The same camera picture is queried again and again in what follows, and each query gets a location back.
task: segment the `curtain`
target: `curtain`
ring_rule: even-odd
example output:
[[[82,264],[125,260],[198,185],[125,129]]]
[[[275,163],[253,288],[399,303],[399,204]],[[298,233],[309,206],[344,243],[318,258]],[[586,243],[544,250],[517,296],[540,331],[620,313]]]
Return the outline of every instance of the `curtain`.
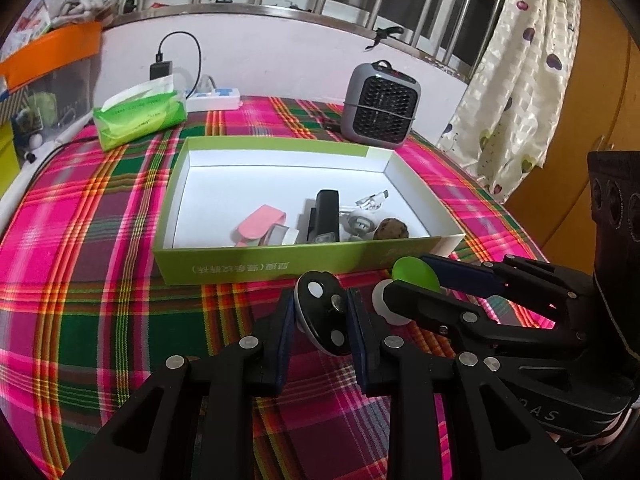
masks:
[[[580,0],[505,0],[438,142],[500,203],[542,168],[574,64]]]

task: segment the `green tissue pack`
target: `green tissue pack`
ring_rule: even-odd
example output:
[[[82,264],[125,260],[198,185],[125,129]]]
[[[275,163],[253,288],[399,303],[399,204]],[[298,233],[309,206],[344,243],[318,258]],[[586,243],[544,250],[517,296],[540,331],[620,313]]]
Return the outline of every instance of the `green tissue pack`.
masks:
[[[172,76],[168,78],[145,82],[111,98],[102,108],[94,109],[103,151],[186,120],[184,97],[173,90]]]

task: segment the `cardboard box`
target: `cardboard box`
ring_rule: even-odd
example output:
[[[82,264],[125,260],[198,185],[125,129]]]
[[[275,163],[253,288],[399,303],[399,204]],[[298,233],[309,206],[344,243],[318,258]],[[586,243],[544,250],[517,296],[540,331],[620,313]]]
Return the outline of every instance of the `cardboard box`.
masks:
[[[263,204],[287,213],[306,240],[321,189],[341,205],[389,190],[384,218],[410,238],[236,248],[238,225]],[[190,137],[169,179],[154,256],[169,285],[241,283],[388,269],[402,256],[447,256],[464,233],[424,181],[391,150],[324,140]]]

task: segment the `charger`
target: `charger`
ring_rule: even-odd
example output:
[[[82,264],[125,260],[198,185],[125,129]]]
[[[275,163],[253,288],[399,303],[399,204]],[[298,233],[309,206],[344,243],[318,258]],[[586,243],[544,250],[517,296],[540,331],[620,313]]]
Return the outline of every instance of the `charger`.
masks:
[[[196,46],[198,47],[198,75],[196,76],[196,83],[193,85],[193,88],[187,95],[187,98],[189,98],[196,91],[198,81],[200,81],[200,75],[202,74],[202,49],[200,48],[200,42],[198,41],[198,39],[190,32],[187,32],[186,30],[174,30],[173,32],[170,32],[164,38],[162,38],[162,40],[160,41],[160,45],[158,45],[158,52],[156,53],[156,62],[152,63],[149,66],[149,80],[165,77],[173,72],[174,70],[173,63],[171,61],[162,60],[162,44],[167,38],[173,36],[174,34],[184,34],[186,36],[189,36],[190,38],[193,39]]]
[[[173,61],[162,61],[162,54],[156,54],[156,62],[149,66],[149,81],[166,77],[173,72]]]

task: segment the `brown ball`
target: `brown ball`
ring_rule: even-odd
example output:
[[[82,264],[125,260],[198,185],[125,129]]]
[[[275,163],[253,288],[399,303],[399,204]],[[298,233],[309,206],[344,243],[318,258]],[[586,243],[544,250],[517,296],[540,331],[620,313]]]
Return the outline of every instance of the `brown ball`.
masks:
[[[374,240],[397,240],[408,237],[409,229],[406,224],[395,218],[385,218],[373,235]]]

